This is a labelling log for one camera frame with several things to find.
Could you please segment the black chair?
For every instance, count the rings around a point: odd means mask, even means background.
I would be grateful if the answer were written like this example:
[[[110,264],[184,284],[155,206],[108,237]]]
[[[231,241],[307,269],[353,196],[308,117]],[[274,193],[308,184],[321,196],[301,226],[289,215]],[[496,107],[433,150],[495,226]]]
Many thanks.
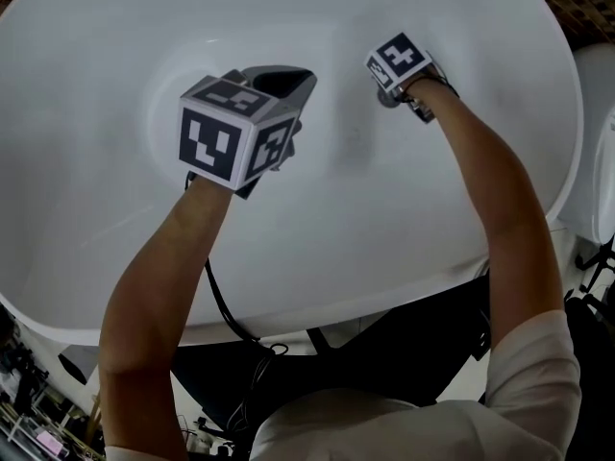
[[[603,270],[615,275],[615,235],[590,258],[575,265],[595,273],[590,282],[565,295],[565,310],[581,368],[581,404],[566,461],[615,461],[615,281],[600,300],[591,288]]]

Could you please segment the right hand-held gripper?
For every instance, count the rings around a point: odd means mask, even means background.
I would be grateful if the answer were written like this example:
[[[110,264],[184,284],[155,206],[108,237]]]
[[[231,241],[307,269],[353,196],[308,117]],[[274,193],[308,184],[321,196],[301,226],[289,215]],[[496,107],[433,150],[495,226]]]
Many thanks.
[[[408,84],[422,79],[434,80],[456,94],[431,54],[415,44],[405,33],[396,34],[370,51],[364,66],[378,90],[394,93],[401,105],[407,105],[424,124],[429,124],[434,115],[427,105],[407,91]]]

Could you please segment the person's white shirt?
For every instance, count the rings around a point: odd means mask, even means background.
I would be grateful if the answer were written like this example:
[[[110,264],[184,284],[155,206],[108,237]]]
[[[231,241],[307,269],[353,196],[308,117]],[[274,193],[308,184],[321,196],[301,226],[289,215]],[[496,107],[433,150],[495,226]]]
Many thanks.
[[[149,354],[156,320],[110,305],[101,367],[109,461],[187,461],[169,368]],[[580,369],[553,293],[492,351],[485,403],[417,407],[350,391],[297,400],[257,432],[250,461],[564,461]]]

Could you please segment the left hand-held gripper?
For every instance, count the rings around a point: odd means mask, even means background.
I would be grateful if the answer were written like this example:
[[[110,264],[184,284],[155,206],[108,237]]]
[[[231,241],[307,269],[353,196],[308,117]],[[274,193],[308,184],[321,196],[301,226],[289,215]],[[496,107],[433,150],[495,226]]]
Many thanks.
[[[264,65],[207,76],[180,99],[179,161],[246,200],[263,174],[295,155],[301,113],[317,84],[305,68]]]

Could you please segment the person's right forearm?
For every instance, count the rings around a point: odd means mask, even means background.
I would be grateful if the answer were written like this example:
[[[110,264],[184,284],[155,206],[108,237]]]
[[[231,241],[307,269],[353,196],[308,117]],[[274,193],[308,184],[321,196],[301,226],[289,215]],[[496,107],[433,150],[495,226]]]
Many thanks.
[[[504,140],[452,90],[421,78],[407,88],[434,114],[482,223],[489,255],[491,347],[563,307],[556,253],[529,175]]]

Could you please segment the white toilet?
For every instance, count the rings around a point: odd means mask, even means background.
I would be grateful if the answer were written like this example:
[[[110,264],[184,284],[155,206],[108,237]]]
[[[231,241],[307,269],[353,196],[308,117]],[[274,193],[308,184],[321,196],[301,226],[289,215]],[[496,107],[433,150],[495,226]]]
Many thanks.
[[[583,102],[580,162],[559,219],[596,244],[615,235],[615,44],[574,53]]]

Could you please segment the person's left forearm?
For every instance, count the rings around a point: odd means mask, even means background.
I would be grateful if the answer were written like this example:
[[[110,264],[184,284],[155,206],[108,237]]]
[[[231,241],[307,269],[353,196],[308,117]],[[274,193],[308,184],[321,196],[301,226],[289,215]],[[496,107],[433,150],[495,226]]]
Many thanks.
[[[231,190],[196,178],[116,284],[99,341],[108,447],[187,461],[171,367]]]

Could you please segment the person's black trousers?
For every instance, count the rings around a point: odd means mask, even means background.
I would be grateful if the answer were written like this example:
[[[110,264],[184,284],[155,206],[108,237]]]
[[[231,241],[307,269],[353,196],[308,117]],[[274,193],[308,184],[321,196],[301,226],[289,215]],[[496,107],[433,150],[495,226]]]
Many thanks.
[[[172,373],[229,432],[254,429],[284,405],[331,389],[430,405],[489,341],[488,299],[483,276],[393,308],[337,349],[277,355],[247,341],[180,347]]]

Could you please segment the white bathtub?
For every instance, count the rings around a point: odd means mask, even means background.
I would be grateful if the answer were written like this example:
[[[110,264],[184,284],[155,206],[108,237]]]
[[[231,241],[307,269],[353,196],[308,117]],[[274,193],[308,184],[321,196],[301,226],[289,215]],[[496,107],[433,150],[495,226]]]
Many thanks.
[[[181,196],[179,100],[231,69],[317,79],[296,153],[234,199],[211,255],[239,323],[316,328],[469,280],[486,245],[436,122],[365,67],[398,33],[514,150],[549,219],[580,160],[578,72],[544,0],[12,0],[0,14],[0,303],[94,345],[120,275]]]

